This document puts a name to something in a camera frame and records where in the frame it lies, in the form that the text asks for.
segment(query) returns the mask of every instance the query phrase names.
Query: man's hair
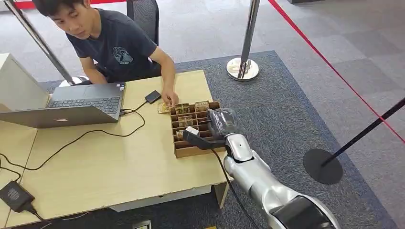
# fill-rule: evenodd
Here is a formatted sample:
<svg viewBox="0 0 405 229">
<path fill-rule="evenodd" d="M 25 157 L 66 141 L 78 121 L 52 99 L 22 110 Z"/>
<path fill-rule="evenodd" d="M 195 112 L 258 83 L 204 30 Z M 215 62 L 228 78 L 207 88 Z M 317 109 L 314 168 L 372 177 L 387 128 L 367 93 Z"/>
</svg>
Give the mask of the man's hair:
<svg viewBox="0 0 405 229">
<path fill-rule="evenodd" d="M 84 5 L 84 0 L 32 0 L 35 7 L 42 15 L 49 17 L 58 13 L 59 8 L 65 5 L 74 8 L 73 4 L 80 3 Z"/>
</svg>

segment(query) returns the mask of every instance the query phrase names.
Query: man's arm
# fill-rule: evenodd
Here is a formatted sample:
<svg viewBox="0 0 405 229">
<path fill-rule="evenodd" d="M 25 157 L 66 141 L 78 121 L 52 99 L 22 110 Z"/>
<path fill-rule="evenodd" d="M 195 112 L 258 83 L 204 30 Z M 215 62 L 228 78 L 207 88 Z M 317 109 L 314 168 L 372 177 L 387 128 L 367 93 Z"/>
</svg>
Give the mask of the man's arm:
<svg viewBox="0 0 405 229">
<path fill-rule="evenodd" d="M 162 67 L 162 78 L 163 78 L 163 90 L 162 99 L 169 105 L 174 106 L 179 103 L 179 98 L 174 92 L 174 62 L 162 49 L 158 46 L 155 51 L 149 57 L 153 61 L 159 63 Z"/>
<path fill-rule="evenodd" d="M 87 77 L 89 77 L 93 84 L 105 84 L 107 83 L 104 75 L 96 69 L 93 60 L 90 57 L 80 58 L 83 70 Z"/>
</svg>

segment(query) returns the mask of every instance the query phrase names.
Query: black round base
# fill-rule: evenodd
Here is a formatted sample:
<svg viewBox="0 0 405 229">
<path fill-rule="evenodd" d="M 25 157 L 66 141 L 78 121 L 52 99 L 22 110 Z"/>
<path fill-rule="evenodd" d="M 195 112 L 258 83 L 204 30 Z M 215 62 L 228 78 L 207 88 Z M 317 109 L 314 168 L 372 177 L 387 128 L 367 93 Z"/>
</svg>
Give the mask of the black round base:
<svg viewBox="0 0 405 229">
<path fill-rule="evenodd" d="M 304 168 L 316 181 L 325 185 L 338 183 L 343 176 L 343 168 L 337 159 L 333 159 L 324 167 L 321 164 L 332 154 L 323 149 L 311 149 L 304 155 Z"/>
</svg>

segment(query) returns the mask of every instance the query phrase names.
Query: laptop lid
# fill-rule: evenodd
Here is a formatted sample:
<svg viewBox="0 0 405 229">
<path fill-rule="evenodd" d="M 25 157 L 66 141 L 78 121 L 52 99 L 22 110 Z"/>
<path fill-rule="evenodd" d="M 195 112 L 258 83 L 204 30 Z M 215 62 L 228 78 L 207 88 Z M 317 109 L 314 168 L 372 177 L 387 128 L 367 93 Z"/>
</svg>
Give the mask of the laptop lid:
<svg viewBox="0 0 405 229">
<path fill-rule="evenodd" d="M 0 112 L 0 120 L 37 129 L 118 122 L 93 106 Z"/>
</svg>

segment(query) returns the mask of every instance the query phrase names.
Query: cardboard tray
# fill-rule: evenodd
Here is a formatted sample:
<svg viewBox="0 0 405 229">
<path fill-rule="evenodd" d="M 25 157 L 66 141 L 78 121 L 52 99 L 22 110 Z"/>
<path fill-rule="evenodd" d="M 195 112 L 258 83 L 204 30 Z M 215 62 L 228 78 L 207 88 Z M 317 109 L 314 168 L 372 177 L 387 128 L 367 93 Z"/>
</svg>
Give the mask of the cardboard tray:
<svg viewBox="0 0 405 229">
<path fill-rule="evenodd" d="M 211 102 L 209 103 L 210 109 L 218 109 L 220 108 L 219 102 Z M 201 150 L 196 146 L 191 146 L 188 142 L 184 141 L 183 139 L 179 139 L 176 136 L 176 132 L 178 130 L 185 130 L 186 127 L 179 127 L 178 117 L 184 116 L 192 116 L 192 126 L 193 128 L 199 130 L 199 134 L 204 139 L 211 141 L 214 140 L 213 136 L 208 129 L 208 124 L 201 124 L 201 121 L 207 121 L 208 111 L 195 111 L 195 105 L 190 104 L 190 112 L 186 114 L 176 114 L 175 108 L 171 108 L 170 110 L 171 115 L 171 130 L 173 134 L 173 141 L 174 141 L 174 154 L 177 158 L 185 157 L 185 156 L 195 156 L 195 155 L 203 155 L 212 153 L 211 150 Z M 216 151 L 224 151 L 225 147 L 216 148 Z"/>
</svg>

